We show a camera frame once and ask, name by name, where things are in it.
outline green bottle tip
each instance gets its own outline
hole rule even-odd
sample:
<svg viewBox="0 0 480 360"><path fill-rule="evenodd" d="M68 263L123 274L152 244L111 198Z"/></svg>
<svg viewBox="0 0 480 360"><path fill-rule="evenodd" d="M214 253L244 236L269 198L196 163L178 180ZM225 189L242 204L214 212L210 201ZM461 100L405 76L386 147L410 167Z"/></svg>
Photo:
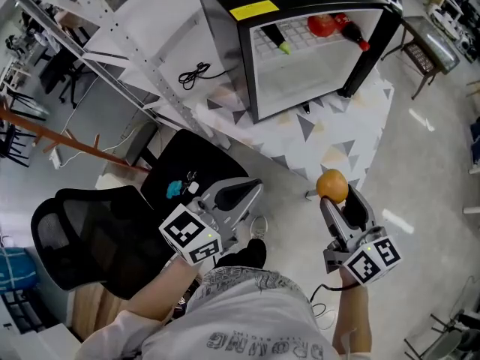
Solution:
<svg viewBox="0 0 480 360"><path fill-rule="evenodd" d="M286 53L287 55L289 55L290 53L292 53L292 51L290 51L290 45L288 45L288 43L286 41L284 41L282 44L280 44L278 46L279 49L281 49L284 53Z"/></svg>

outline wire rack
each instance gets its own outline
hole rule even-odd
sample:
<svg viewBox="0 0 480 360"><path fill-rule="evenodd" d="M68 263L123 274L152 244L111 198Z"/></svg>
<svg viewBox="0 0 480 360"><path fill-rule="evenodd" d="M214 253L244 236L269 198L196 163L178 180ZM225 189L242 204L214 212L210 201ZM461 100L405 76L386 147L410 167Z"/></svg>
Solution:
<svg viewBox="0 0 480 360"><path fill-rule="evenodd" d="M335 31L328 37L315 36L310 32L310 29L308 29L307 17L285 20L277 23L277 27L290 45L292 53L345 40L345 37L338 31ZM256 54L262 61L279 57L289 57L275 46L273 41L263 33L261 28L257 28L253 33L253 42Z"/></svg>

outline power strip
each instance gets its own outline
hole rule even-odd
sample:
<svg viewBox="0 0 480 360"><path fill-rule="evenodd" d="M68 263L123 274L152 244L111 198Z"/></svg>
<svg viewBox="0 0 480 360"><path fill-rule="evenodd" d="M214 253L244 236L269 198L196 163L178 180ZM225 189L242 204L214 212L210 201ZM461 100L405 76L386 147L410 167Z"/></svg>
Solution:
<svg viewBox="0 0 480 360"><path fill-rule="evenodd" d="M60 154L59 154L59 151L57 150L57 147L55 147L52 150L52 153L50 153L49 160L53 162L53 166L55 167L56 170L60 169L60 166L62 165L62 160L60 159Z"/></svg>

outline gray floor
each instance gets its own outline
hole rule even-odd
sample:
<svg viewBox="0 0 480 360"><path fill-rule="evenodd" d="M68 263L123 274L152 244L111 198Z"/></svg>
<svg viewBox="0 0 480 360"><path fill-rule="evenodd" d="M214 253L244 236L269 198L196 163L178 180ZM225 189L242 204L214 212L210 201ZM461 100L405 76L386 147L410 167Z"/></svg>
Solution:
<svg viewBox="0 0 480 360"><path fill-rule="evenodd" d="M422 0L403 3L407 16L423 14ZM400 38L399 31L389 49L399 44ZM457 68L447 76L439 75L414 101L410 96L421 77L404 55L391 55L378 66L382 78L393 83L395 93L383 138L361 191L373 206L377 221L396 236L405 260L369 286L374 359L405 359L404 338L423 350L435 338L428 331L432 325L429 314L447 319L452 308L456 311L480 291L480 283L468 286L455 305L468 276L480 277L480 220L461 211L463 206L480 204L480 176L467 173L472 142L468 126L476 118L474 100L478 99L465 98L465 84L480 78L480 64L470 64L463 56L460 60ZM414 118L412 111L417 118L427 119L430 127ZM60 131L70 112L70 107L58 106L49 126ZM134 113L129 103L109 87L99 85L88 94L70 129L84 141L93 141L100 132L100 145L111 146L125 132ZM72 152L61 153L66 158ZM311 185L239 143L234 142L229 153L251 176L265 183L258 212L270 221L267 268L292 278L308 296L320 283L338 285L338 276L327 275L324 269L322 251L331 238L318 203L303 198ZM17 219L12 216L19 225L16 232L27 236L29 218L41 201L62 187L92 188L102 169L103 162L82 156L55 171L40 148L33 152L29 169L2 161L2 219L5 212L18 215ZM385 222L384 210L403 219L413 232ZM241 229L243 241L246 232L245 227ZM335 311L338 296L321 291L316 299ZM319 319L319 327L327 328L334 318L335 312L329 313ZM327 338L332 332L332 328L323 331Z"/></svg>

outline red tomato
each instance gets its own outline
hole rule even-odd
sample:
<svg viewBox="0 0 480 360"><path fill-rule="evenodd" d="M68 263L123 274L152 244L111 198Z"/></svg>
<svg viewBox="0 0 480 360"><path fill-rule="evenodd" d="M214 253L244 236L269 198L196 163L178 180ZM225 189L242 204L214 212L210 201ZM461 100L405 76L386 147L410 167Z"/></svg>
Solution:
<svg viewBox="0 0 480 360"><path fill-rule="evenodd" d="M310 16L307 20L310 31L319 38L327 38L337 28L335 20L330 15Z"/></svg>

